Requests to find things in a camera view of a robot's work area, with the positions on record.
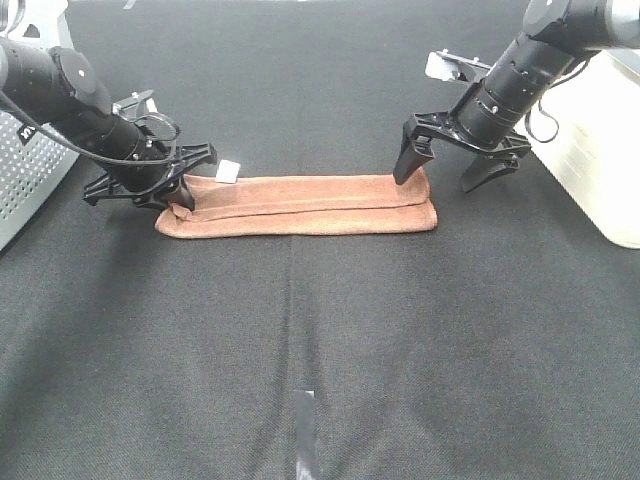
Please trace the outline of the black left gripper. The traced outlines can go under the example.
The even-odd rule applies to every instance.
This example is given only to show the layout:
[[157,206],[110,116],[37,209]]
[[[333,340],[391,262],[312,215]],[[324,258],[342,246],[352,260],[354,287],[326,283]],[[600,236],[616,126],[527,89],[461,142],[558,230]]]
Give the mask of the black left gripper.
[[92,206],[101,200],[130,199],[138,208],[167,208],[177,204],[188,210],[195,200],[185,175],[203,163],[216,165],[217,152],[211,143],[172,147],[160,164],[134,166],[102,165],[101,177],[84,187],[83,199]]

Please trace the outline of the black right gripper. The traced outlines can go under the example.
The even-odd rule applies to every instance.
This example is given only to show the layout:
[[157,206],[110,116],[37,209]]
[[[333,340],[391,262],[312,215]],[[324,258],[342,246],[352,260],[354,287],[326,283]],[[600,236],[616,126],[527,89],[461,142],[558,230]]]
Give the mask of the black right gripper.
[[418,168],[433,159],[432,140],[448,142],[479,155],[460,178],[460,187],[464,193],[501,176],[515,173],[519,169],[518,158],[531,150],[527,138],[515,131],[508,133],[496,146],[490,147],[467,135],[449,118],[447,112],[414,113],[403,125],[403,140],[393,169],[397,185],[403,185]]

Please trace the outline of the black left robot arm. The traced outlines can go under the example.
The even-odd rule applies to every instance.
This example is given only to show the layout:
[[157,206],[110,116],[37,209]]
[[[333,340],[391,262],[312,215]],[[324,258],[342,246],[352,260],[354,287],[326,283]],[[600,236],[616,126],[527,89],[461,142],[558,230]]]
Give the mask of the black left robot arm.
[[86,57],[69,48],[1,41],[1,108],[94,161],[104,175],[84,188],[91,205],[194,209],[185,174],[217,161],[209,143],[179,146],[179,126],[152,105],[152,91],[114,102]]

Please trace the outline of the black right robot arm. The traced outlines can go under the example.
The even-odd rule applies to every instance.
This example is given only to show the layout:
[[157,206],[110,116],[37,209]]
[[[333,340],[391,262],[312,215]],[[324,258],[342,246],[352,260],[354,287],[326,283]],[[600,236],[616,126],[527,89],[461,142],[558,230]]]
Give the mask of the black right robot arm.
[[427,76],[467,89],[449,111],[415,113],[404,123],[395,182],[404,184],[433,159],[435,139],[475,153],[460,179],[465,192],[515,172],[531,145],[514,127],[543,94],[600,51],[638,46],[636,1],[532,1],[520,33],[493,65],[430,53]]

